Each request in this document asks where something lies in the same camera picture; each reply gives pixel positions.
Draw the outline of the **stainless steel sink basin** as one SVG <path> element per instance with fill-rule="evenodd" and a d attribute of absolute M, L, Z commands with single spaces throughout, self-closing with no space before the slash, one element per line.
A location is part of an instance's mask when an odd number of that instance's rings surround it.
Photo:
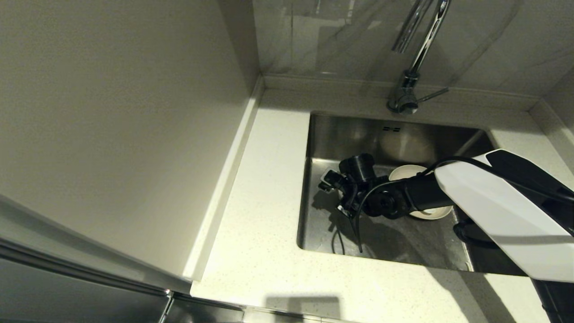
<path fill-rule="evenodd" d="M 348 157 L 369 153 L 377 176 L 404 164 L 429 167 L 451 155 L 474 157 L 494 149 L 484 130 L 428 123 L 313 114 L 310 117 L 297 245 L 307 251 L 405 262 L 433 268 L 524 276 L 499 249 L 463 243 L 453 226 L 467 215 L 423 220 L 361 215 L 361 246 L 350 221 L 337 210 L 340 194 L 318 188 L 322 174 Z"/>

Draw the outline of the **stainless steel appliance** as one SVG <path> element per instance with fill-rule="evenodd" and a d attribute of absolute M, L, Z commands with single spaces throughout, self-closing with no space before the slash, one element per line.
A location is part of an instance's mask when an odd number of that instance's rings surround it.
<path fill-rule="evenodd" d="M 242 323 L 191 283 L 0 195 L 0 323 Z"/>

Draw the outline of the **white round plate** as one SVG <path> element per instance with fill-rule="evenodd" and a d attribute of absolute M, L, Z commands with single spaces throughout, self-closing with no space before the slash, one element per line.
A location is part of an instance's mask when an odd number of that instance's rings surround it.
<path fill-rule="evenodd" d="M 416 164 L 406 164 L 400 167 L 397 167 L 389 174 L 389 179 L 391 181 L 399 180 L 399 179 L 407 179 L 416 176 L 418 173 L 422 173 L 425 171 L 426 168 L 416 165 Z M 420 211 L 412 211 L 409 213 L 411 217 L 417 219 L 424 219 L 424 220 L 437 220 L 445 218 L 451 211 L 453 211 L 452 206 L 445 206 L 445 207 L 438 207 L 436 208 L 437 211 L 433 215 L 425 215 L 422 214 Z"/>

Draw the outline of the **chrome gooseneck faucet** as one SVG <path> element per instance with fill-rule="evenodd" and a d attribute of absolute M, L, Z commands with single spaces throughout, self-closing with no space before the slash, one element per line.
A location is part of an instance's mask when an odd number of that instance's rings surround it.
<path fill-rule="evenodd" d="M 410 12 L 404 20 L 399 35 L 396 37 L 392 51 L 397 53 L 406 52 L 422 22 L 422 19 L 428 12 L 433 1 L 434 0 L 415 0 Z M 437 4 L 433 12 L 432 19 L 430 19 L 428 29 L 425 32 L 425 37 L 420 42 L 412 63 L 402 72 L 394 90 L 390 92 L 390 96 L 387 100 L 387 108 L 390 112 L 403 116 L 410 116 L 418 110 L 419 104 L 422 102 L 432 100 L 433 98 L 443 95 L 450 90 L 449 87 L 445 87 L 422 98 L 417 98 L 415 94 L 415 88 L 421 76 L 420 70 L 422 69 L 422 64 L 439 34 L 439 30 L 443 25 L 452 2 L 452 0 L 436 1 Z"/>

